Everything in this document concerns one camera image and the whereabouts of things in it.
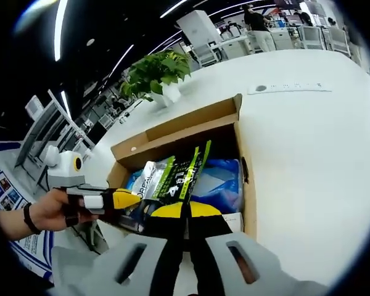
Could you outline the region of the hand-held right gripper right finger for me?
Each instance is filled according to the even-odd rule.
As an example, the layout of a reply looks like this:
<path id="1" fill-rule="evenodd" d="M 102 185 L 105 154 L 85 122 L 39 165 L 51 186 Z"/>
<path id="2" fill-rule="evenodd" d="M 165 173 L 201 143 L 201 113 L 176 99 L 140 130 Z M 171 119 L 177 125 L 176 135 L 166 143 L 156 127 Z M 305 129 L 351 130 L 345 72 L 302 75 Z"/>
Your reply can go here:
<path id="1" fill-rule="evenodd" d="M 300 281 L 278 257 L 244 232 L 233 232 L 214 207 L 191 202 L 189 243 L 199 295 L 325 295 L 326 286 Z"/>

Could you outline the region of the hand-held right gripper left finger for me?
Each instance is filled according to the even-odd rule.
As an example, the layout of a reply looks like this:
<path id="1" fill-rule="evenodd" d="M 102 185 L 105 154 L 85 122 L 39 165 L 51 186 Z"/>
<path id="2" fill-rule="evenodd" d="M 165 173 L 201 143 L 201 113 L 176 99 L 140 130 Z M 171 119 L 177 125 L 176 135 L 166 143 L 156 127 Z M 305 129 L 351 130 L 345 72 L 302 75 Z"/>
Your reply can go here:
<path id="1" fill-rule="evenodd" d="M 160 207 L 141 234 L 101 255 L 54 247 L 51 295 L 173 295 L 183 258 L 182 206 Z"/>

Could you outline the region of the person's left hand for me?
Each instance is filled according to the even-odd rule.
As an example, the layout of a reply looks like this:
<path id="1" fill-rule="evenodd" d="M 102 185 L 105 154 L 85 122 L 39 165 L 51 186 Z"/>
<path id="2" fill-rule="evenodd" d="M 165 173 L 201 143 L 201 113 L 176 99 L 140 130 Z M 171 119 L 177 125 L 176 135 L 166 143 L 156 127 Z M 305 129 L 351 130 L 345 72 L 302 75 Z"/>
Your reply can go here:
<path id="1" fill-rule="evenodd" d="M 31 231 L 62 231 L 80 223 L 95 221 L 99 215 L 80 213 L 81 200 L 60 189 L 51 189 L 36 203 L 23 209 L 24 222 Z"/>

